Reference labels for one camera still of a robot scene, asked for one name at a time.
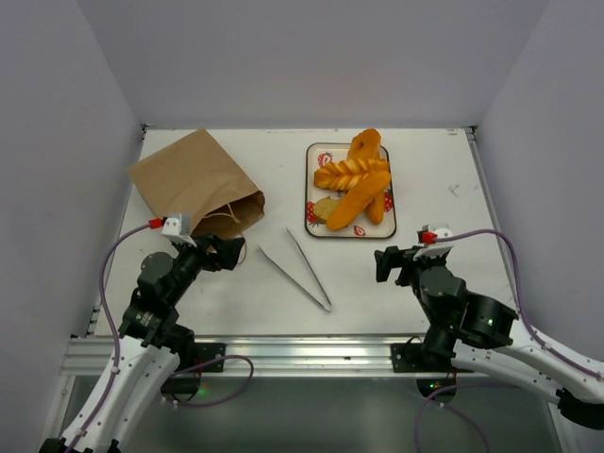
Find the orange fake bread loaf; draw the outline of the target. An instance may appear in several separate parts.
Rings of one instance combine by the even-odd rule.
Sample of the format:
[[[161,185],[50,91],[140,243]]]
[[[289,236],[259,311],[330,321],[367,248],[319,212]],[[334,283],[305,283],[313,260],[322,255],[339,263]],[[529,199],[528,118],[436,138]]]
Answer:
[[[374,225],[379,225],[385,213],[385,192],[378,193],[367,205],[365,212]]]

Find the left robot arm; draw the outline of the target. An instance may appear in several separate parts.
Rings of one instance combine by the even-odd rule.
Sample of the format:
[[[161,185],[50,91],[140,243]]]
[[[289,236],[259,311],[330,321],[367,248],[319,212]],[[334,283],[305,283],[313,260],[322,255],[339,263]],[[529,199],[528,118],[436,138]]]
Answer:
[[[243,238],[213,234],[176,243],[176,255],[156,252],[142,264],[117,340],[100,378],[72,423],[43,452],[124,452],[143,412],[176,371],[194,369],[193,332],[178,324],[176,304],[203,272],[231,271]]]

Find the speckled fake bread slice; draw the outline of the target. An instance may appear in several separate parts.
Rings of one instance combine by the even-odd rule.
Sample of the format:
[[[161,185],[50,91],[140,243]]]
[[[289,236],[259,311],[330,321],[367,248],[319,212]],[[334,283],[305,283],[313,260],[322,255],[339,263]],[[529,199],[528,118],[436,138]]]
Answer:
[[[339,207],[340,203],[340,199],[331,197],[322,198],[314,203],[312,213],[318,222],[325,224],[328,218]]]

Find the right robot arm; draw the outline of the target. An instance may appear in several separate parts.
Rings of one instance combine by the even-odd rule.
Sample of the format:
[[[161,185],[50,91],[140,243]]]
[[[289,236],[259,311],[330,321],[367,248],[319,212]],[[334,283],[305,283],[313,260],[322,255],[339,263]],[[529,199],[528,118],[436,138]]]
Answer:
[[[444,251],[390,246],[375,251],[376,280],[393,270],[401,288],[409,288],[428,319],[419,344],[403,346],[405,359],[430,371],[469,370],[532,391],[555,405],[567,420],[594,430],[603,428],[603,368],[576,357],[564,362],[553,343],[529,334],[520,315],[496,299],[475,293],[446,266]],[[595,370],[588,374],[588,366]]]

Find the metal tongs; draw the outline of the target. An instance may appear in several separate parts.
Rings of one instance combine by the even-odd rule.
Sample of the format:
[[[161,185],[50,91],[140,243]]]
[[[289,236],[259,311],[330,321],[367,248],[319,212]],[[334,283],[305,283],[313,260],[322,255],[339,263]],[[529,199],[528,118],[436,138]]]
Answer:
[[[324,313],[334,306],[307,247],[291,227],[285,227],[272,241],[258,244],[263,259],[277,274]]]

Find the braided golden fake bread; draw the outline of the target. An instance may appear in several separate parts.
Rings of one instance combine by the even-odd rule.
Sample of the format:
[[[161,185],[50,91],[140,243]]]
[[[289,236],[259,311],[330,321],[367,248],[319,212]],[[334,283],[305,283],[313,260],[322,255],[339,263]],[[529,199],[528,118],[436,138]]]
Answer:
[[[336,192],[348,191],[371,173],[390,171],[386,159],[345,159],[330,162],[314,172],[315,187]]]

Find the brown paper bag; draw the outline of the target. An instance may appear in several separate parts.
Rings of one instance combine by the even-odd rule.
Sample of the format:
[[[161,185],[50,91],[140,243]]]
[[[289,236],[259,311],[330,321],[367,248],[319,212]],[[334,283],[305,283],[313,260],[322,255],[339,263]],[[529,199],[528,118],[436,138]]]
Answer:
[[[157,217],[181,213],[193,238],[232,239],[264,215],[265,195],[205,129],[186,135],[127,169]]]

